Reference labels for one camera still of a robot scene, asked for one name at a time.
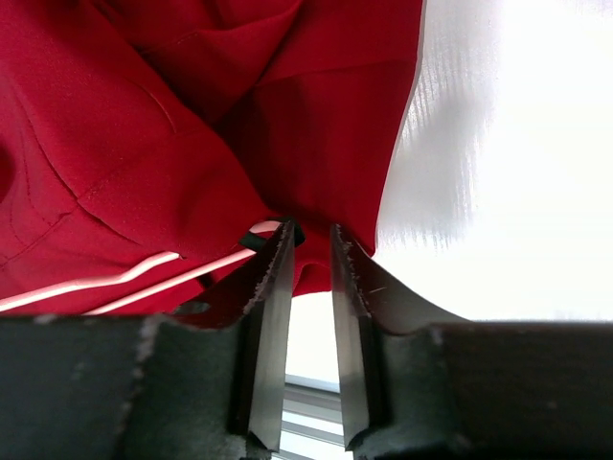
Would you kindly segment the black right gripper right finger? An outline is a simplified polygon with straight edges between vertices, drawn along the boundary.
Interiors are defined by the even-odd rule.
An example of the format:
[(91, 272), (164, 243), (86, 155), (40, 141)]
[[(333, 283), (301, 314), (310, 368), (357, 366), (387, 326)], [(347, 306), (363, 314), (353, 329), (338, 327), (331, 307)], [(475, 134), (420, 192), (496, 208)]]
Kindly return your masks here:
[(346, 449), (356, 459), (608, 459), (612, 327), (469, 321), (330, 230)]

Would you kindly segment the red skirt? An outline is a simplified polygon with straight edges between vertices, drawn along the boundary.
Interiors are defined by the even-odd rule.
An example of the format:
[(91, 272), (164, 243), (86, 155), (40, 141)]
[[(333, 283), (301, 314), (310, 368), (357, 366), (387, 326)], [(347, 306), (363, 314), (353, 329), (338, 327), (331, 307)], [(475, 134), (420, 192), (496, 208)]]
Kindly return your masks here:
[[(302, 236), (292, 290), (330, 287), (329, 230), (368, 254), (419, 60), (421, 1), (5, 1), (1, 300), (180, 258), (8, 314), (84, 314)], [(111, 311), (169, 311), (240, 262)]]

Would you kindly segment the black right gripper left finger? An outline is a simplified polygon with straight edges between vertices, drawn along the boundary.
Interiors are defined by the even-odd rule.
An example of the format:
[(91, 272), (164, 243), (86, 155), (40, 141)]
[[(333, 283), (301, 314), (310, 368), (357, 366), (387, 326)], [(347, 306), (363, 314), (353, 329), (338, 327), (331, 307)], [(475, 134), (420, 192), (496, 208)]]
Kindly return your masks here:
[(295, 225), (170, 315), (5, 316), (5, 459), (267, 459), (280, 447)]

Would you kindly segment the pink wire hanger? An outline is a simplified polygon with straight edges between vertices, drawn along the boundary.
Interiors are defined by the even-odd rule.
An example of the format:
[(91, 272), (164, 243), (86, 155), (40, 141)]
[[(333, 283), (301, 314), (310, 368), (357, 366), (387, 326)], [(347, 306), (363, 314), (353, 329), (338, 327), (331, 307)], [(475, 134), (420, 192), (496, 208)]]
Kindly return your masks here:
[[(84, 315), (101, 315), (101, 314), (109, 313), (111, 311), (115, 311), (126, 305), (135, 303), (137, 301), (140, 301), (142, 299), (155, 295), (159, 292), (162, 292), (170, 288), (174, 288), (176, 286), (184, 284), (202, 275), (209, 274), (227, 265), (231, 265), (231, 264), (240, 262), (244, 259), (247, 259), (248, 257), (253, 256), (255, 253), (256, 253), (256, 249), (243, 248), (240, 251), (235, 252), (231, 255), (217, 259), (208, 264), (198, 266), (187, 272), (178, 274), (156, 285), (144, 288), (138, 292), (134, 292), (130, 295), (127, 295), (124, 298), (110, 302), (104, 306), (95, 308), (93, 310), (89, 310), (85, 312)], [(113, 276), (105, 276), (105, 277), (90, 277), (90, 278), (83, 278), (83, 279), (75, 279), (75, 280), (70, 280), (70, 281), (62, 282), (62, 283), (55, 284), (55, 285), (50, 285), (47, 287), (41, 287), (39, 289), (31, 290), (31, 291), (28, 291), (22, 294), (14, 295), (12, 297), (8, 297), (8, 298), (1, 300), (1, 312), (13, 311), (17, 308), (21, 308), (21, 307), (30, 305), (35, 302), (48, 300), (50, 298), (58, 297), (60, 295), (64, 295), (64, 294), (68, 294), (68, 293), (72, 293), (76, 291), (124, 285), (144, 275), (145, 273), (151, 271), (152, 269), (158, 266), (167, 265), (171, 262), (178, 260), (179, 258), (180, 258), (180, 255), (177, 253), (162, 252), (162, 253), (158, 253), (153, 256), (150, 256), (149, 258), (141, 261), (140, 263), (133, 266), (131, 269), (129, 269), (128, 271), (125, 271), (124, 273), (120, 273), (120, 274), (113, 275)]]

